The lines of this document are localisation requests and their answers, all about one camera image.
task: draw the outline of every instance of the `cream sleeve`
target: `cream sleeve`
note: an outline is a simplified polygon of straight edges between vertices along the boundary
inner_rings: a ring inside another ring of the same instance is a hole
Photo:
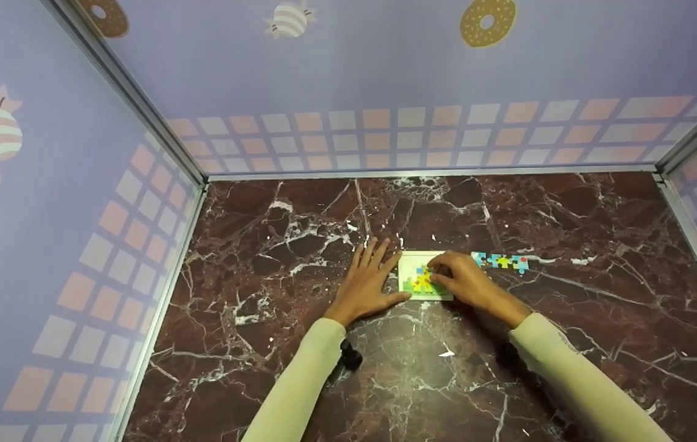
[[[634,400],[578,353],[541,314],[531,314],[509,335],[528,369],[561,394],[598,440],[672,442]]]
[[[297,354],[253,417],[242,442],[299,442],[326,377],[340,360],[346,330],[321,318],[307,331]]]

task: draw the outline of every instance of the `white square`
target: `white square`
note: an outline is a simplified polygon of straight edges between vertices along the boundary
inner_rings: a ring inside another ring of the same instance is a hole
[[[81,330],[78,341],[76,341],[76,346],[73,347],[70,354],[70,361],[95,363],[104,338],[104,331],[84,325],[84,329]]]
[[[279,132],[290,132],[291,123],[289,117],[284,113],[275,113],[272,115],[261,115],[263,126],[267,132],[277,134]]]
[[[329,112],[329,126],[332,131],[356,129],[356,113],[354,111]]]
[[[422,132],[398,132],[398,149],[421,149]]]
[[[484,153],[479,150],[464,150],[458,153],[459,167],[477,167],[482,163]]]
[[[147,218],[154,221],[157,218],[157,212],[160,212],[161,201],[157,198],[157,195],[147,190],[141,200],[141,206],[138,208],[138,212],[146,215]]]
[[[116,193],[127,200],[130,204],[135,204],[138,199],[138,193],[141,192],[143,184],[131,171],[125,171],[119,185],[116,187]]]
[[[75,322],[58,316],[48,316],[48,321],[43,325],[42,332],[31,352],[36,355],[61,358],[75,330]]]
[[[335,150],[359,150],[359,142],[356,135],[332,135],[332,142],[335,144]]]
[[[157,277],[157,272],[153,268],[142,263],[140,268],[138,268],[138,274],[135,275],[133,289],[148,295],[149,291],[152,289],[152,284],[154,284],[155,277]]]
[[[424,108],[403,108],[398,110],[399,128],[421,128],[424,126]]]
[[[239,147],[230,138],[211,140],[211,145],[218,155],[239,155]]]
[[[472,129],[463,133],[463,147],[483,147],[491,139],[490,129]]]
[[[469,112],[469,124],[495,123],[500,104],[474,104]]]
[[[70,442],[92,442],[98,433],[96,424],[79,424],[73,427]]]
[[[160,223],[157,223],[158,226],[160,226],[160,229],[163,230],[168,235],[171,235],[174,233],[174,227],[176,226],[176,213],[171,210],[170,207],[165,206],[163,208],[163,215],[160,216]]]
[[[248,173],[250,171],[247,161],[243,158],[224,158],[222,162],[225,163],[225,168],[230,173]]]
[[[399,168],[418,168],[419,161],[422,159],[419,153],[398,153],[397,167]]]
[[[342,170],[359,169],[359,155],[338,155],[337,168]]]
[[[272,148],[277,153],[298,153],[297,141],[293,137],[272,137]]]
[[[84,247],[84,252],[81,253],[80,262],[85,266],[103,271],[107,258],[113,250],[113,244],[102,238],[100,235],[92,234],[89,238],[87,246]]]
[[[300,157],[278,157],[283,171],[303,171],[304,165]]]
[[[61,442],[67,425],[39,425],[31,442]]]
[[[120,250],[116,257],[113,258],[113,264],[107,275],[123,284],[130,282],[130,275],[135,269],[136,260],[132,255],[124,250]]]
[[[228,128],[220,117],[199,118],[198,123],[207,135],[227,135]]]
[[[133,344],[133,349],[130,350],[130,358],[127,359],[127,365],[125,370],[132,371],[135,368],[135,364],[139,363],[139,358],[141,357],[141,348],[144,346],[143,342],[135,341]]]
[[[119,368],[124,362],[124,355],[127,355],[127,349],[130,346],[130,340],[123,336],[112,334],[107,340],[107,348],[100,359],[100,365],[109,368]]]

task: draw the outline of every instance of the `pink square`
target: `pink square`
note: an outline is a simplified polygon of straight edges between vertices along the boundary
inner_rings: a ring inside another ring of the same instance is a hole
[[[389,150],[389,134],[365,134],[365,148],[368,150]]]
[[[182,142],[187,150],[194,157],[210,157],[212,155],[209,146],[201,140],[188,140]]]
[[[149,332],[149,327],[152,326],[152,319],[154,319],[155,308],[149,307],[146,309],[146,314],[144,314],[144,320],[141,322],[141,328],[138,331],[141,334],[146,334]]]
[[[457,126],[462,106],[438,106],[433,111],[433,126]]]
[[[452,149],[454,147],[457,131],[432,131],[430,132],[430,149]]]
[[[127,221],[127,215],[124,207],[116,204],[115,201],[109,201],[100,217],[100,226],[113,235],[118,235],[124,227],[124,221]]]
[[[506,110],[504,123],[528,123],[534,119],[534,114],[539,108],[539,103],[511,103],[509,109]]]
[[[318,112],[303,112],[294,114],[300,132],[323,131],[321,115]]]
[[[163,195],[165,191],[168,190],[168,186],[171,185],[171,173],[163,165],[157,166],[157,170],[154,171],[154,177],[152,177],[152,185],[157,187]]]
[[[525,128],[501,129],[496,137],[496,145],[520,145],[525,136]]]
[[[446,168],[452,160],[451,152],[430,152],[427,154],[427,167]]]
[[[4,411],[37,411],[51,377],[53,377],[53,370],[36,366],[23,367],[2,409]]]
[[[198,136],[198,129],[193,126],[187,118],[174,118],[174,120],[168,120],[168,126],[171,127],[174,134],[177,137],[196,137]]]
[[[61,291],[57,304],[72,310],[82,311],[87,305],[89,296],[94,288],[95,280],[74,271],[70,274],[67,282],[64,283],[64,288]]]
[[[127,230],[127,235],[124,237],[124,241],[130,246],[133,246],[136,250],[143,250],[148,234],[149,227],[143,224],[143,222],[133,219],[132,223],[130,223],[130,229]]]
[[[305,152],[326,152],[326,137],[323,135],[310,135],[302,137],[302,146]]]
[[[326,171],[332,168],[332,160],[323,155],[307,157],[307,165],[310,166],[313,171]]]
[[[244,151],[247,153],[267,153],[267,142],[263,138],[242,138],[240,140]]]
[[[389,156],[385,153],[373,153],[366,157],[367,167],[371,169],[384,169],[389,167]]]
[[[647,123],[635,126],[634,142],[652,142],[665,130],[665,123]]]
[[[652,109],[653,118],[673,118],[677,117],[682,110],[690,103],[693,97],[662,97],[660,103]]]
[[[64,373],[53,390],[48,411],[71,413],[76,410],[76,403],[81,397],[81,391],[87,384],[87,375],[81,373]]]
[[[119,406],[122,404],[124,399],[124,392],[127,391],[127,381],[121,381],[119,386],[116,387],[116,393],[114,394],[113,400],[111,401],[111,408],[109,413],[115,413],[119,411]]]
[[[514,150],[495,150],[488,159],[488,166],[509,166],[514,160]]]
[[[203,171],[205,173],[216,174],[216,173],[222,172],[222,168],[220,167],[220,163],[218,163],[217,160],[202,160],[202,159],[196,158],[196,162],[203,169]]]
[[[567,144],[593,142],[599,129],[600,126],[574,126],[572,131],[569,131],[567,138],[564,138],[564,142]]]
[[[138,319],[141,318],[141,313],[143,310],[144,305],[142,302],[132,298],[127,298],[127,301],[124,302],[124,307],[122,308],[122,312],[119,314],[119,319],[116,320],[116,323],[126,329],[134,330],[135,325],[138,324]]]
[[[171,195],[168,195],[168,201],[170,201],[176,209],[182,210],[182,205],[185,204],[185,188],[178,182],[174,183]]]
[[[272,173],[272,171],[278,170],[271,158],[251,158],[250,163],[252,163],[252,168],[257,173]]]
[[[228,117],[228,121],[231,122],[234,131],[238,134],[257,134],[258,124],[255,123],[255,118],[249,115],[236,115],[235,117]]]
[[[599,98],[589,100],[580,113],[579,120],[607,120],[618,106],[618,98]]]
[[[92,386],[89,388],[89,394],[81,406],[81,411],[84,413],[102,413],[107,405],[107,398],[111,395],[113,388],[113,379],[110,378],[95,378],[92,381]]]
[[[684,164],[682,173],[687,181],[695,181],[697,179],[697,155]]]
[[[565,147],[563,149],[558,149],[556,154],[553,155],[553,159],[550,163],[553,165],[571,165],[576,163],[583,153],[583,148],[581,147]]]
[[[98,293],[98,299],[95,300],[95,305],[92,306],[91,316],[104,321],[112,321],[121,299],[121,293],[110,287],[102,286],[100,293]]]
[[[368,109],[362,111],[365,129],[389,128],[389,109]]]
[[[135,149],[135,154],[131,162],[140,173],[143,173],[144,176],[148,176],[154,164],[154,155],[152,155],[145,145],[140,145]]]
[[[168,248],[168,243],[160,235],[154,235],[149,243],[149,248],[146,249],[146,255],[151,260],[162,263],[166,248]]]

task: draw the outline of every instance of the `marble table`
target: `marble table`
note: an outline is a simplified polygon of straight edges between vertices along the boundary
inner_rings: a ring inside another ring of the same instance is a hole
[[[239,440],[368,235],[530,255],[489,274],[697,442],[697,263],[644,173],[212,184],[125,440]],[[349,336],[365,362],[332,375],[304,440],[589,440],[466,308],[410,301]]]

